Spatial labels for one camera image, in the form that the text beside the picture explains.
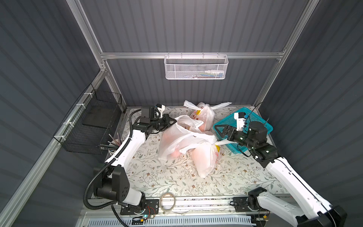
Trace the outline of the white plastic bag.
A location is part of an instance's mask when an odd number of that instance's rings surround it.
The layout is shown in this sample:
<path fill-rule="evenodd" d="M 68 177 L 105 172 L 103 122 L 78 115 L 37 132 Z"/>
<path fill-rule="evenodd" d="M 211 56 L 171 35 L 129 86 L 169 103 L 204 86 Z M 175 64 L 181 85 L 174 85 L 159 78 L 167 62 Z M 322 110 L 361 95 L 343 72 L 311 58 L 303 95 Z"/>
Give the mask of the white plastic bag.
<path fill-rule="evenodd" d="M 209 142 L 214 144 L 217 139 L 211 132 L 201 131 L 202 120 L 192 119 L 187 115 L 176 117 L 177 123 L 165 130 L 162 134 L 158 149 L 158 158 L 161 160 L 175 159 L 198 144 Z"/>

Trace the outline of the teal plastic basket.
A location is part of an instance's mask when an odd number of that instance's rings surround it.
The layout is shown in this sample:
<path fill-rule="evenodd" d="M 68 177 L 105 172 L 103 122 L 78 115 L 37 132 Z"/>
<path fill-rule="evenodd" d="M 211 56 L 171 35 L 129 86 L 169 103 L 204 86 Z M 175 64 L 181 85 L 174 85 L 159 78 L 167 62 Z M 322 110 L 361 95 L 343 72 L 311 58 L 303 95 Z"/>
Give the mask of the teal plastic basket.
<path fill-rule="evenodd" d="M 266 127 L 267 131 L 268 131 L 268 135 L 273 131 L 273 126 L 270 125 L 266 120 L 264 120 L 263 118 L 261 118 L 258 114 L 256 114 L 255 112 L 251 113 L 251 110 L 247 107 L 241 108 L 237 111 L 234 111 L 232 114 L 230 114 L 229 116 L 225 117 L 224 119 L 220 120 L 219 122 L 215 123 L 213 125 L 213 130 L 216 132 L 216 137 L 218 138 L 218 140 L 224 140 L 226 139 L 226 137 L 222 138 L 218 132 L 215 130 L 214 126 L 215 125 L 230 125 L 233 127 L 236 127 L 236 120 L 234 118 L 234 113 L 245 113 L 245 118 L 247 118 L 249 116 L 249 119 L 246 123 L 246 127 L 244 128 L 244 133 L 247 133 L 247 127 L 249 125 L 250 122 L 256 121 L 256 122 L 261 122 L 264 124 L 264 126 Z M 237 144 L 227 144 L 226 145 L 233 154 L 241 154 L 241 152 L 245 153 L 248 151 L 248 149 L 246 147 L 241 147 L 238 146 Z"/>

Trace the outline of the cartoon printed plastic bag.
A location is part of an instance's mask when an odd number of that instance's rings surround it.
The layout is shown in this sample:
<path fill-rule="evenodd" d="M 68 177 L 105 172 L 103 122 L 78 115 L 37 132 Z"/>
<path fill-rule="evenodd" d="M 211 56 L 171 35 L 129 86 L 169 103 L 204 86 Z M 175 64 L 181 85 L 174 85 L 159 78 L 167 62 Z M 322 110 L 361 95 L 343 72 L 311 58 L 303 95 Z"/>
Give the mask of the cartoon printed plastic bag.
<path fill-rule="evenodd" d="M 215 106 L 210 106 L 209 104 L 205 104 L 200 102 L 198 105 L 189 102 L 188 100 L 184 101 L 184 106 L 192 109 L 193 113 L 191 114 L 191 118 L 194 120 L 200 120 L 203 122 L 199 129 L 201 131 L 209 131 L 213 126 L 213 121 L 215 117 L 215 110 L 224 108 L 230 105 L 232 102 L 224 102 Z"/>

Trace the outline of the clear plastic bag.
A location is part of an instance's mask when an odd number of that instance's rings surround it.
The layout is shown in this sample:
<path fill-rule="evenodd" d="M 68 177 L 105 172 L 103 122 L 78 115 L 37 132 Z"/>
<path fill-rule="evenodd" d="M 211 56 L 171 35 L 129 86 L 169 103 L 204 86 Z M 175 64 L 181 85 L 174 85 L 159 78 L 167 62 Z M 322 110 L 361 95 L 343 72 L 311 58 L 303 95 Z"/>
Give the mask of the clear plastic bag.
<path fill-rule="evenodd" d="M 219 157 L 218 147 L 227 144 L 236 144 L 236 142 L 222 140 L 210 143 L 204 141 L 190 146 L 190 149 L 192 150 L 191 157 L 199 177 L 206 178 L 212 172 L 216 167 Z"/>

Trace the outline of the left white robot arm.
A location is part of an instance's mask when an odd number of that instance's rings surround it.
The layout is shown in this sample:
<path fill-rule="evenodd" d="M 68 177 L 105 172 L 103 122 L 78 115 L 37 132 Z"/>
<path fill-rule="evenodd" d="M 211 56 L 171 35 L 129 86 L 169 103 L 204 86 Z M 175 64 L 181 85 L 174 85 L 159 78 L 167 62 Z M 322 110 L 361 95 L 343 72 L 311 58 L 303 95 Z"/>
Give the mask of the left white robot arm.
<path fill-rule="evenodd" d="M 90 183 L 94 196 L 109 200 L 108 203 L 97 206 L 97 209 L 117 203 L 144 209 L 145 194 L 131 188 L 126 171 L 149 135 L 165 131 L 176 124 L 176 120 L 165 114 L 164 110 L 164 105 L 157 104 L 142 107 L 129 115 L 128 137 L 105 161 L 105 166 L 95 171 L 94 180 Z"/>

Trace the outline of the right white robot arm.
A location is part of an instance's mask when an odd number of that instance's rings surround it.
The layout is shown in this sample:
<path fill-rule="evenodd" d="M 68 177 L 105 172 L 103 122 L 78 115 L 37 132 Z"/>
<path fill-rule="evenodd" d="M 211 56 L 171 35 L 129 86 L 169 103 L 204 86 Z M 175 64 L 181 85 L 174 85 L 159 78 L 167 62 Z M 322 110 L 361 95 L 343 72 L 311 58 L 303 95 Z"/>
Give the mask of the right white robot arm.
<path fill-rule="evenodd" d="M 247 132 L 240 127 L 227 124 L 215 125 L 215 131 L 225 141 L 246 147 L 251 156 L 269 171 L 297 202 L 294 206 L 272 195 L 266 189 L 257 187 L 248 193 L 251 210 L 269 210 L 294 227 L 342 227 L 347 213 L 341 206 L 332 206 L 320 196 L 279 155 L 278 149 L 268 144 L 267 129 L 261 122 L 250 122 Z"/>

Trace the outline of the white pen cup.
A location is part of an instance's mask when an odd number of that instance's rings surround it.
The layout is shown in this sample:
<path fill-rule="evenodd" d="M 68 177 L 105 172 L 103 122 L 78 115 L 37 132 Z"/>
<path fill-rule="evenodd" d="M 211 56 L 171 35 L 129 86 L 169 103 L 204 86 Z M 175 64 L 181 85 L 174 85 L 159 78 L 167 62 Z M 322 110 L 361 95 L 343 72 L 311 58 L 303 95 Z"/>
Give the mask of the white pen cup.
<path fill-rule="evenodd" d="M 119 131 L 117 131 L 114 135 L 106 133 L 102 137 L 98 147 L 102 153 L 111 156 L 121 146 L 122 142 L 123 140 Z"/>

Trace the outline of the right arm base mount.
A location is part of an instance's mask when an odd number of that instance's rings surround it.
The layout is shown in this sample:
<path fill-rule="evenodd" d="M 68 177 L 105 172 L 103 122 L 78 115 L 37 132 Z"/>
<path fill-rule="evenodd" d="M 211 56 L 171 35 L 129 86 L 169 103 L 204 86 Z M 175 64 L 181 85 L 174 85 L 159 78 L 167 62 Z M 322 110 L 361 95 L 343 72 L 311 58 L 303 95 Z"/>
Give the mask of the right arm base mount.
<path fill-rule="evenodd" d="M 229 205 L 233 206 L 236 212 L 269 212 L 259 205 L 255 197 L 233 197 L 232 201 L 229 202 Z"/>

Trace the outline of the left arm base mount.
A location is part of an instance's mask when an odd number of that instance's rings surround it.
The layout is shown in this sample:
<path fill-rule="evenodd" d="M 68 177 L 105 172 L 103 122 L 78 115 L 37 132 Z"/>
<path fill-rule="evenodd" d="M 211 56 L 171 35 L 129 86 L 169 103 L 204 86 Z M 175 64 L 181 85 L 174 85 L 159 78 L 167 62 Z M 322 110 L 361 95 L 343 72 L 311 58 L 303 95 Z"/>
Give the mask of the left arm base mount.
<path fill-rule="evenodd" d="M 156 215 L 159 207 L 159 199 L 145 199 L 139 205 L 123 204 L 120 215 Z"/>

